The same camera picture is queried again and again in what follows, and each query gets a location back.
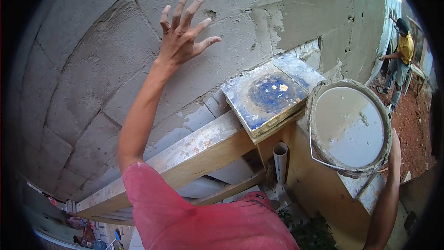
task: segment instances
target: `bucket handle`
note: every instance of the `bucket handle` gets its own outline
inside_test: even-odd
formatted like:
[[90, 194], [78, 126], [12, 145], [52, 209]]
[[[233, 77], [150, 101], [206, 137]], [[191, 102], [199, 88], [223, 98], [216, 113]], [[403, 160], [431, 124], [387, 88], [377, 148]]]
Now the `bucket handle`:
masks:
[[316, 158], [313, 157], [313, 146], [312, 146], [312, 144], [311, 144], [311, 122], [308, 124], [308, 132], [309, 132], [309, 134], [310, 134], [310, 153], [311, 153], [311, 158], [312, 158], [313, 160], [315, 160], [315, 161], [317, 161], [317, 162], [319, 162], [319, 163], [322, 163], [322, 164], [324, 164], [324, 165], [326, 165], [326, 166], [328, 166], [328, 167], [331, 167], [331, 168], [333, 168], [333, 169], [337, 169], [337, 170], [343, 170], [343, 171], [345, 171], [345, 168], [341, 168], [341, 167], [337, 167], [337, 166], [335, 166], [335, 165], [331, 165], [331, 164], [325, 163], [325, 162], [323, 162], [323, 161], [321, 161], [321, 160], [316, 159]]

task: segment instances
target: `red t-shirt sleeve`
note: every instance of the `red t-shirt sleeve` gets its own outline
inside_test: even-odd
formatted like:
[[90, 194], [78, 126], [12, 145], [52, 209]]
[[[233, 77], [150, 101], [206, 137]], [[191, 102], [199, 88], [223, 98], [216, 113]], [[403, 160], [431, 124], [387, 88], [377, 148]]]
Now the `red t-shirt sleeve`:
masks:
[[185, 201], [150, 165], [136, 162], [123, 172], [126, 195], [144, 245], [151, 245], [167, 227], [190, 214], [195, 206]]

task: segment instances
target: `fingers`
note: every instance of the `fingers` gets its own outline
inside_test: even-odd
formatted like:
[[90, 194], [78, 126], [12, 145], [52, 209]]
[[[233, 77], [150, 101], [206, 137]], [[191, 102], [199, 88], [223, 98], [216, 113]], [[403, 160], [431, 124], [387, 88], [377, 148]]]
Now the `fingers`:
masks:
[[182, 26], [190, 26], [191, 20], [193, 19], [194, 14], [196, 14], [199, 7], [202, 5], [202, 3], [205, 0], [194, 0], [194, 2], [188, 7], [185, 11], [185, 16], [183, 17], [183, 20], [181, 21]]
[[171, 21], [171, 28], [174, 30], [180, 24], [180, 17], [182, 16], [183, 9], [185, 8], [185, 4], [188, 0], [179, 0], [177, 3], [176, 9], [173, 13], [173, 20]]
[[200, 24], [196, 25], [196, 27], [194, 28], [194, 37], [196, 38], [197, 35], [199, 35], [199, 33], [202, 32], [202, 30], [207, 28], [210, 23], [211, 23], [211, 19], [207, 18], [207, 19], [204, 19]]
[[200, 53], [202, 53], [202, 51], [204, 51], [207, 47], [211, 46], [212, 44], [214, 44], [215, 42], [220, 42], [222, 41], [222, 39], [220, 37], [209, 37], [206, 38], [205, 40], [203, 40], [202, 42], [198, 42], [196, 43], [196, 54], [199, 55]]
[[170, 10], [171, 6], [167, 5], [160, 14], [160, 25], [162, 26], [164, 33], [170, 29], [170, 24], [168, 23], [168, 13], [170, 12]]

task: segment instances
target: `hand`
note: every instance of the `hand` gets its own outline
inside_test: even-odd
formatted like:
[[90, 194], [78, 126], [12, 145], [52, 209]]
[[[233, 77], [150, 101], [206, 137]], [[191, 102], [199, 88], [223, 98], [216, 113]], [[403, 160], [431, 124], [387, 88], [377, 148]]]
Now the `hand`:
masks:
[[401, 143], [399, 142], [396, 130], [392, 128], [392, 147], [388, 154], [388, 169], [389, 171], [401, 170]]
[[195, 28], [191, 28], [191, 20], [197, 9], [205, 0], [195, 0], [185, 11], [185, 16], [181, 19], [183, 9], [187, 0], [179, 0], [173, 13], [171, 25], [167, 17], [171, 9], [167, 5], [160, 15], [160, 25], [163, 29], [163, 39], [160, 46], [160, 53], [153, 64], [154, 69], [160, 69], [169, 78], [182, 64], [193, 57], [198, 56], [204, 49], [215, 42], [220, 42], [220, 37], [209, 37], [202, 42], [196, 43], [197, 35], [204, 30], [211, 22], [211, 19], [204, 19]]

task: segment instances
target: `dirt ground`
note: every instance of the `dirt ground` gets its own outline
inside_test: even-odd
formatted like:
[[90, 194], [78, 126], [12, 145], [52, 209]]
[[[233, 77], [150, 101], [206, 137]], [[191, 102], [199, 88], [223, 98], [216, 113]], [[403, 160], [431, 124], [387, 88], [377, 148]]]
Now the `dirt ground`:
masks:
[[[394, 85], [387, 95], [379, 94], [376, 88], [384, 85], [385, 71], [382, 72], [381, 70], [369, 84], [369, 88], [380, 97], [385, 105], [389, 105]], [[436, 163], [435, 158], [431, 155], [432, 146], [430, 143], [431, 92], [425, 84], [418, 99], [415, 99], [417, 89], [413, 91], [413, 87], [414, 83], [412, 81], [406, 96], [404, 96], [405, 85], [403, 86], [401, 98], [392, 113], [392, 127], [396, 129], [401, 142], [401, 178], [407, 171], [410, 171], [412, 178], [417, 177]], [[387, 171], [382, 172], [382, 174], [387, 177]]]

